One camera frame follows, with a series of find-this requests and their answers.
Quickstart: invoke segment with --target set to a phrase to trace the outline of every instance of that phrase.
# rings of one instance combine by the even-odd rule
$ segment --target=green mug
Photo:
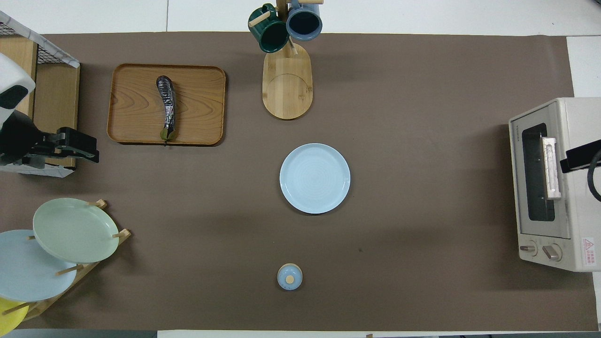
[[[259,47],[263,52],[275,53],[286,45],[289,38],[286,23],[278,18],[275,7],[272,4],[264,4],[251,13],[248,21],[250,22],[267,12],[270,13],[267,19],[252,27],[249,26],[248,29],[259,42]]]

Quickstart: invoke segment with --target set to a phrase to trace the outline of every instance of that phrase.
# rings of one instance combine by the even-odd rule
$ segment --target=light blue plate
[[[284,160],[279,185],[284,197],[296,209],[322,214],[337,207],[349,192],[349,165],[330,146],[305,144]]]
[[[58,271],[74,266],[52,257],[38,244],[31,230],[0,233],[0,297],[34,302],[52,298],[71,285],[76,271],[60,276]]]
[[[57,198],[34,214],[34,233],[49,254],[71,263],[99,262],[115,252],[115,222],[97,206],[75,198]]]
[[[284,264],[278,271],[278,284],[284,290],[296,290],[302,283],[302,271],[293,263]]]

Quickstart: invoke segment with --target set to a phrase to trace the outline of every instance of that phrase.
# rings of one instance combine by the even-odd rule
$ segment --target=oven handle
[[[545,197],[547,200],[558,200],[561,198],[560,184],[557,174],[557,154],[555,151],[554,137],[541,137],[543,163],[545,171]]]

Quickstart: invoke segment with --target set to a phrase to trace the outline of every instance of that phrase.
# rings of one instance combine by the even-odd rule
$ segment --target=warning label
[[[595,259],[595,240],[592,237],[582,238],[582,252],[584,265],[597,265]]]

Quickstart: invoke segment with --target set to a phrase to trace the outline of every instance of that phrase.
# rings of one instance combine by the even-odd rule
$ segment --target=wooden base
[[[313,74],[307,51],[287,43],[267,54],[263,63],[263,104],[275,117],[292,120],[304,114],[313,102]]]
[[[119,234],[120,234],[119,245],[121,245],[127,238],[129,238],[129,236],[132,235],[128,229],[121,230],[119,232]],[[81,280],[85,275],[87,275],[88,272],[90,272],[94,267],[96,267],[96,265],[98,265],[98,263],[99,262],[92,263],[92,264],[82,264],[83,268],[78,269],[77,274],[75,275],[75,279],[73,280],[73,283],[69,286],[69,288],[67,290],[65,290],[60,295],[54,296],[52,298],[48,298],[43,301],[30,303],[29,311],[27,312],[27,315],[25,316],[25,319],[23,319],[23,321],[26,321],[28,319],[31,319],[31,318],[41,315],[44,311],[46,311],[46,309],[48,309],[52,304],[54,304],[55,301],[57,301],[59,298],[61,298],[62,295],[64,295],[77,282],[79,282],[79,280]]]

